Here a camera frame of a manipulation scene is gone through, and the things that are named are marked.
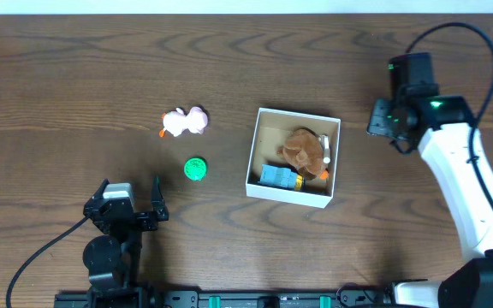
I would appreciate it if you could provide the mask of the green round plastic toy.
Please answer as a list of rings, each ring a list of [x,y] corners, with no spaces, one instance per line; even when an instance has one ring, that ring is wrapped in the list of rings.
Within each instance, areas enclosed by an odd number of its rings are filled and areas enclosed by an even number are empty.
[[[202,181],[208,171],[207,163],[201,157],[192,157],[184,165],[184,174],[191,181]]]

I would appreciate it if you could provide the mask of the pink white duck toy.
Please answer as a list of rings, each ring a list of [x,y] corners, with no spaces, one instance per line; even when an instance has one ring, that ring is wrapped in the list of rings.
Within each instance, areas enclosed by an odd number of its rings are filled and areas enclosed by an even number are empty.
[[[202,134],[208,126],[208,115],[198,106],[192,107],[186,114],[182,108],[162,115],[163,129],[159,132],[159,137],[163,138],[166,133],[178,137],[185,130],[190,133]]]

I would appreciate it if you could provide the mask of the yellow grey toy truck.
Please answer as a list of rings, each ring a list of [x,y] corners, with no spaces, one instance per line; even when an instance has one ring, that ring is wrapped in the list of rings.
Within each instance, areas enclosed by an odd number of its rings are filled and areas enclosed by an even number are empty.
[[[266,187],[301,191],[305,180],[292,169],[264,164],[258,183]]]

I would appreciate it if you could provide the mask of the brown plush toy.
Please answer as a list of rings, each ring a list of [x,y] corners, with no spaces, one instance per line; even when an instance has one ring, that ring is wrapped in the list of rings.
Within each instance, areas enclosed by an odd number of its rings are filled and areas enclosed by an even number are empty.
[[[304,128],[292,132],[279,146],[276,154],[305,180],[327,180],[328,164],[324,161],[324,149],[318,137]]]

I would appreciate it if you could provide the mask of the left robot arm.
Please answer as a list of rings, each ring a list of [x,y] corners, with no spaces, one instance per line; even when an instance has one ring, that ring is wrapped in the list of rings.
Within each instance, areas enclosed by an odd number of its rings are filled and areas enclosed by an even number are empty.
[[[101,231],[83,251],[89,282],[97,291],[130,287],[140,266],[142,234],[156,231],[169,219],[169,210],[156,177],[152,183],[151,209],[134,209],[134,193],[129,183],[103,181],[84,205],[83,214]]]

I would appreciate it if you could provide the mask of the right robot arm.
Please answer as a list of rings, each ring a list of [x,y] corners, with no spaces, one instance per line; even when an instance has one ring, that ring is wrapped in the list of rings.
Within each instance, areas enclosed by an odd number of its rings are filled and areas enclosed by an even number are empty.
[[[453,217],[464,260],[444,281],[401,281],[397,305],[493,307],[493,170],[475,118],[461,96],[396,93],[378,99],[367,132],[405,141],[427,163]]]

